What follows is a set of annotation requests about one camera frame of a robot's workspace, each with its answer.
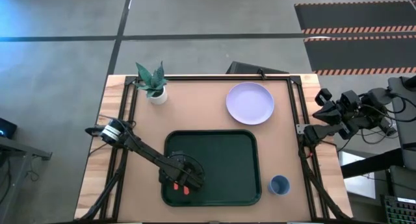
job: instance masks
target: black metal frame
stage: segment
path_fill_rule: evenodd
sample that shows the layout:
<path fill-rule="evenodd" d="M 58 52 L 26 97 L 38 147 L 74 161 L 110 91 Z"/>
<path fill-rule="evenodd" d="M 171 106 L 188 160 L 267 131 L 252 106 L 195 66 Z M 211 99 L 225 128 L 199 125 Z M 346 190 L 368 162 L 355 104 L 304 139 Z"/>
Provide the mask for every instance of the black metal frame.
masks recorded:
<path fill-rule="evenodd" d="M 293 127 L 295 129 L 295 132 L 296 132 L 296 125 L 300 124 L 300 122 L 299 122 L 299 117 L 298 117 L 298 111 L 296 108 L 296 100 L 294 98 L 294 91 L 293 91 L 294 85 L 298 89 L 298 95 L 299 95 L 299 100 L 300 100 L 300 106 L 302 109 L 302 116 L 304 118 L 304 123 L 305 124 L 309 123 L 309 116 L 307 114 L 306 101 L 305 101 L 304 92 L 302 89 L 302 82 L 299 76 L 290 76 L 290 75 L 268 76 L 264 74 L 261 74 L 261 75 L 173 75 L 173 76 L 166 77 L 166 79 L 168 79 L 169 81 L 261 81 L 261 80 L 263 81 L 264 80 L 285 81 L 287 83 L 287 88 L 289 91 L 289 99 L 291 102 L 291 109 L 292 109 L 292 115 L 293 115 Z M 137 82 L 137 81 L 139 81 L 139 78 L 136 76 L 126 76 L 125 78 L 122 101 L 120 103 L 120 111 L 118 114 L 118 117 L 120 119 L 123 119 L 124 117 L 128 92 L 129 92 L 130 87 L 132 87 L 133 94 L 131 98 L 131 106 L 130 106 L 128 121 L 133 121 L 134 114 L 135 114 L 135 106 L 137 102 L 137 93 L 138 93 L 137 89 L 134 88 L 134 82 Z M 304 147 L 300 144 L 299 141 L 298 141 L 298 147 L 299 147 L 299 150 L 305 152 Z M 309 148 L 309 150 L 314 155 L 316 154 L 314 148 L 311 147 Z M 113 149 L 111 151 L 106 185 L 108 185 L 109 181 L 114 176 L 117 153 L 118 153 L 117 149 Z M 313 156 L 312 161 L 313 161 L 314 174 L 317 176 L 318 181 L 322 183 L 318 160 L 315 156 Z M 122 196 L 122 188 L 123 188 L 124 171 L 125 171 L 126 162 L 127 162 L 127 149 L 123 149 L 122 158 L 120 160 L 119 167 L 123 166 L 124 168 L 122 168 L 122 175 L 118 179 L 112 216 L 110 218 L 107 218 L 107 208 L 108 208 L 108 197 L 107 197 L 106 198 L 107 200 L 103 203 L 103 206 L 101 207 L 99 219 L 94 220 L 94 222 L 98 222 L 98 223 L 99 222 L 101 223 L 117 222 L 118 211 L 120 209 L 120 202 L 121 202 L 121 196 Z M 302 167 L 304 166 L 303 164 L 306 163 L 304 160 L 301 160 L 301 159 L 300 159 L 300 162 L 302 164 Z M 304 175 L 305 190 L 306 190 L 307 202 L 309 206 L 309 213 L 311 216 L 311 220 L 312 221 L 317 220 L 317 219 L 322 220 L 321 218 L 317 217 L 317 211 L 316 211 L 315 202 L 313 199 L 311 181 L 308 179 L 305 171 L 303 171 L 303 175 Z M 329 218 L 328 207 L 326 206 L 322 196 L 320 194 L 318 195 L 320 197 L 320 205 L 322 208 L 323 219 L 329 221 L 330 219 L 328 219 Z"/>

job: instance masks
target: warning stripe mat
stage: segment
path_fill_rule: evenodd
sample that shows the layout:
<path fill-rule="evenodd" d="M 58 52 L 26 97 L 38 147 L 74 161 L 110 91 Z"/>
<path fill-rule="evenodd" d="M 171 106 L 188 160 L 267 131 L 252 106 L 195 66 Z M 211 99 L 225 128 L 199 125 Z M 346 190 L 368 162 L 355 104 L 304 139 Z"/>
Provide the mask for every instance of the warning stripe mat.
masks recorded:
<path fill-rule="evenodd" d="M 416 34 L 306 38 L 304 43 L 318 75 L 416 72 Z"/>
<path fill-rule="evenodd" d="M 409 1 L 295 4 L 305 34 L 416 31 Z"/>

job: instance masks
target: desk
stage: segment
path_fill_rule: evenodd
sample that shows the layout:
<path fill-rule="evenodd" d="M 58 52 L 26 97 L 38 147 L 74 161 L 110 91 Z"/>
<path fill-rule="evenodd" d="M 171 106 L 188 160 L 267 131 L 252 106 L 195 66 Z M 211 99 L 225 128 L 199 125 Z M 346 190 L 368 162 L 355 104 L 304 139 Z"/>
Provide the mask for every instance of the desk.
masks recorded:
<path fill-rule="evenodd" d="M 268 75 L 268 77 L 287 77 L 287 75 Z M 300 75 L 302 80 L 302 88 L 306 100 L 306 107 L 308 113 L 314 113 L 319 109 L 319 106 L 316 105 L 314 98 L 315 95 L 320 90 L 318 77 L 314 74 L 307 74 L 307 75 Z M 107 116 L 117 117 L 118 112 L 120 109 L 120 101 L 122 99 L 123 87 L 124 87 L 125 76 L 124 75 L 113 75 L 108 78 L 106 83 L 106 88 L 103 96 L 103 100 L 101 103 L 100 114 L 104 114 Z M 127 96 L 132 96 L 132 92 L 127 93 Z M 295 99 L 298 102 L 298 95 L 295 92 Z M 298 109 L 298 114 L 300 121 L 303 121 L 302 111 L 300 110 L 300 105 L 296 105 Z M 124 116 L 127 119 L 127 115 L 129 112 L 130 103 L 127 101 L 125 106 Z M 320 123 L 318 120 L 313 119 L 309 116 L 312 124 Z M 106 124 L 107 120 L 99 118 L 99 124 Z M 94 139 L 92 142 L 91 150 L 99 147 L 102 144 L 101 140 Z M 95 152 L 88 160 L 86 165 L 86 171 L 84 175 L 83 185 L 81 188 L 81 193 L 79 196 L 79 201 L 77 205 L 77 210 L 75 212 L 75 218 L 81 217 L 85 212 L 93 205 L 94 201 L 98 197 L 98 195 L 102 192 L 103 187 L 105 185 L 106 175 L 108 164 L 110 160 L 111 154 L 110 147 L 104 147 L 99 151 Z M 325 143 L 320 144 L 317 147 L 317 158 L 319 161 L 319 168 L 322 175 L 322 180 L 325 189 L 335 201 L 335 203 L 341 208 L 341 210 L 349 215 L 352 216 L 351 208 L 348 200 L 348 196 L 346 194 L 343 177 L 341 174 L 341 169 L 337 159 L 337 153 L 332 145 L 328 145 Z M 317 209 L 318 217 L 321 216 L 320 210 L 320 203 L 319 198 L 316 191 L 313 191 L 314 200 L 315 200 L 315 208 Z M 114 199 L 114 195 L 110 195 L 110 202 L 108 210 L 112 210 L 111 202 Z"/>

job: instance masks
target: white pot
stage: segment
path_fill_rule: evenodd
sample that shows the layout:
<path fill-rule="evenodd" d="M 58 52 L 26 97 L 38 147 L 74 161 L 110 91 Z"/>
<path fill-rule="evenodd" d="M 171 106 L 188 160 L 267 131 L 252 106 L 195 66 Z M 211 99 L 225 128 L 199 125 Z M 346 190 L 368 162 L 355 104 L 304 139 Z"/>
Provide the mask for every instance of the white pot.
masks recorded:
<path fill-rule="evenodd" d="M 151 103 L 155 105 L 161 105 L 168 99 L 168 92 L 166 91 L 166 88 L 163 86 L 163 93 L 162 95 L 158 97 L 149 97 L 149 100 Z"/>

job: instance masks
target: lavender plate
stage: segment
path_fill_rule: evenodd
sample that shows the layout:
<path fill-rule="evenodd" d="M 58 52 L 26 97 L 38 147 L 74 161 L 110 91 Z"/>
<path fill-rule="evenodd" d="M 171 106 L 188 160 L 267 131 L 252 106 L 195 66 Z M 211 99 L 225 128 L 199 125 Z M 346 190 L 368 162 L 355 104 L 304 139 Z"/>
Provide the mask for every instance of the lavender plate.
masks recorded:
<path fill-rule="evenodd" d="M 272 94 L 254 82 L 243 82 L 234 86 L 227 95 L 226 104 L 229 114 L 247 125 L 266 121 L 274 110 Z"/>

